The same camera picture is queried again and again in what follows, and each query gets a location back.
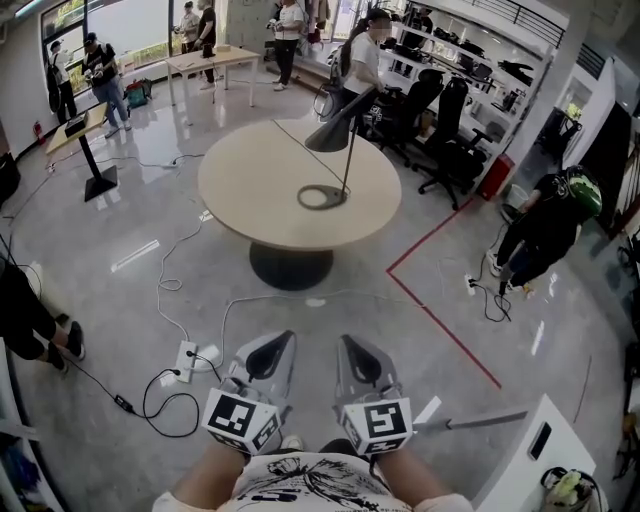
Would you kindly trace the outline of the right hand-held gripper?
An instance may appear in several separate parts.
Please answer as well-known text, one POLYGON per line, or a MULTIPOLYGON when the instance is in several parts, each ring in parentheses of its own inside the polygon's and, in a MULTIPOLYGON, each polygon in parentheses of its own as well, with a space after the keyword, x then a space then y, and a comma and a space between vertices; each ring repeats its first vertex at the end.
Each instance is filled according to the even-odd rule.
POLYGON ((359 456, 399 450, 413 435, 410 400, 391 357, 355 335, 337 344, 337 421, 359 456))

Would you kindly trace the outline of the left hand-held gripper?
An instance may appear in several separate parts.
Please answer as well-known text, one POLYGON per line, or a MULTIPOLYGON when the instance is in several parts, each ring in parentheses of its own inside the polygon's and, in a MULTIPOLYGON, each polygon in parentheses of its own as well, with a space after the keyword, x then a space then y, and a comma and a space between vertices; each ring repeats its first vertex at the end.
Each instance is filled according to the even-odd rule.
POLYGON ((291 330, 244 344, 222 383, 210 390, 201 427, 237 451, 250 456, 265 452, 290 412, 296 350, 297 337, 291 330))

